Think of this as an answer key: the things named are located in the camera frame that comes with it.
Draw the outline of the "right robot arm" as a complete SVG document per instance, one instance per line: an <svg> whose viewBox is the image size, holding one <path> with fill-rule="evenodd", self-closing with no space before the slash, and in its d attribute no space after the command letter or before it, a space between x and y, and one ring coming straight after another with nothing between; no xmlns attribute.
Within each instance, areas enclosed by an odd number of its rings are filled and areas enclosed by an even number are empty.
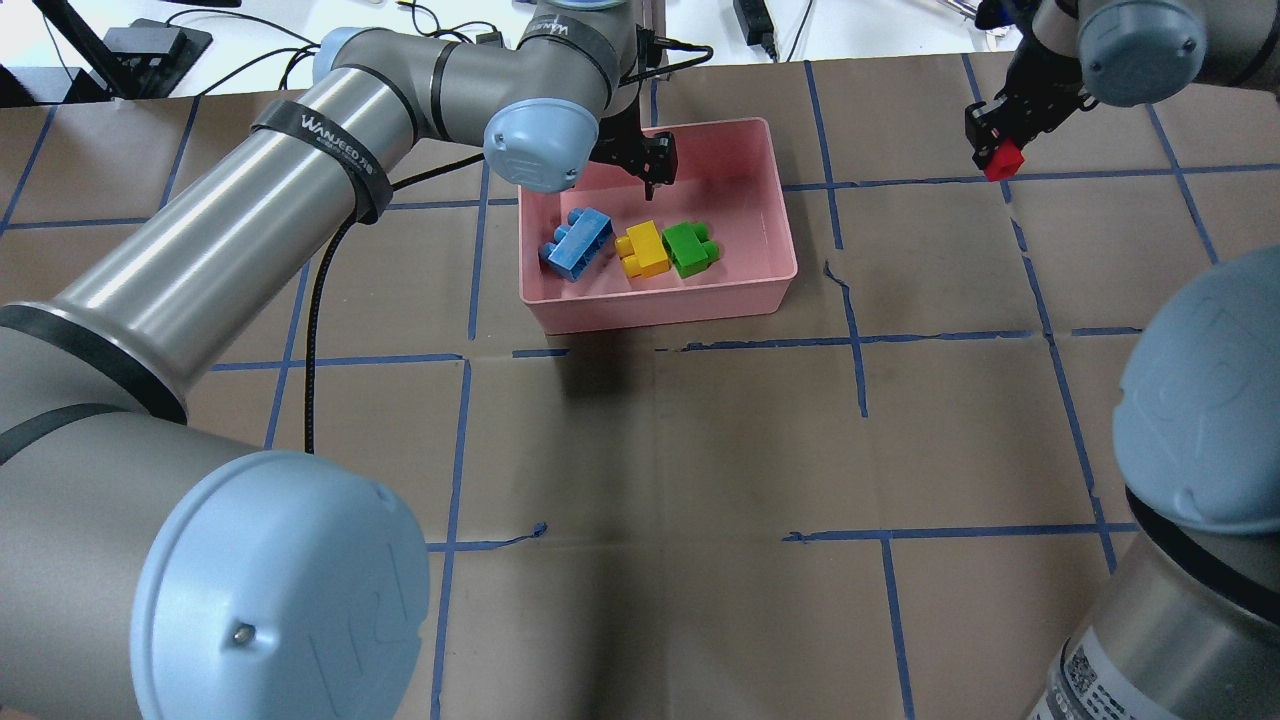
<svg viewBox="0 0 1280 720"><path fill-rule="evenodd" d="M965 110L989 181L1096 104L1277 92L1275 1L982 1L975 24L1021 33L1004 87ZM1138 533L1027 717L1277 716L1277 264L1276 246L1221 263L1143 331L1112 420Z"/></svg>

